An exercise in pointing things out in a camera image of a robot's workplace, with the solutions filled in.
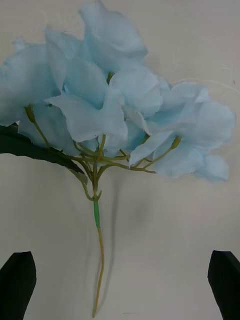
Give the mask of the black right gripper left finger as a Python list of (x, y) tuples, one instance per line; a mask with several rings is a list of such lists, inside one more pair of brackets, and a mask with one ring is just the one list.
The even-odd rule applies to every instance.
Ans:
[(22, 320), (37, 282), (30, 251), (15, 252), (0, 269), (0, 319)]

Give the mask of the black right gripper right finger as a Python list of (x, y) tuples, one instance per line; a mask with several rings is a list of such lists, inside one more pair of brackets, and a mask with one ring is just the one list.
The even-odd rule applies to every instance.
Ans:
[(208, 283), (224, 320), (240, 318), (240, 262), (230, 251), (211, 254)]

